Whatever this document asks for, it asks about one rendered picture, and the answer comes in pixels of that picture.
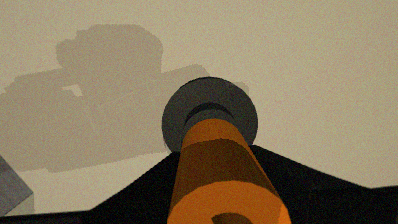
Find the orange knob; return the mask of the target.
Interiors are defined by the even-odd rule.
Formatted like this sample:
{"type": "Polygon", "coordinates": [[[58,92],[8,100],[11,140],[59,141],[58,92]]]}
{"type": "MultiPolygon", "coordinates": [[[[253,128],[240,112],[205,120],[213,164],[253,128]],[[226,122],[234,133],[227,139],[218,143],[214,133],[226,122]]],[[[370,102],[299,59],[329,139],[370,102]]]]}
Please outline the orange knob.
{"type": "Polygon", "coordinates": [[[206,119],[186,133],[167,224],[291,224],[239,130],[206,119]]]}

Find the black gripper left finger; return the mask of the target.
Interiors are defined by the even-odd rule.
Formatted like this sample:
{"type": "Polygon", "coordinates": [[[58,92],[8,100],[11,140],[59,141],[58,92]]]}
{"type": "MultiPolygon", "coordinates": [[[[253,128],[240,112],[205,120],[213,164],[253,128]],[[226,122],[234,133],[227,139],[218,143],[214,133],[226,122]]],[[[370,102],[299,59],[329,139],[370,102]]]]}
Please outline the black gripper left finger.
{"type": "Polygon", "coordinates": [[[180,152],[89,211],[0,217],[0,224],[167,224],[180,152]]]}

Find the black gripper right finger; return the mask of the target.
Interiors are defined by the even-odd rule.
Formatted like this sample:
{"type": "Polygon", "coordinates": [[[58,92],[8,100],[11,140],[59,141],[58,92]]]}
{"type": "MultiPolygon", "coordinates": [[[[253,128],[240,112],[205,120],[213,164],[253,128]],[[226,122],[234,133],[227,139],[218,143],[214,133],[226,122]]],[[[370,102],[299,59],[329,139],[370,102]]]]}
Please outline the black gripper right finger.
{"type": "Polygon", "coordinates": [[[366,187],[249,145],[291,224],[398,224],[398,185],[366,187]]]}

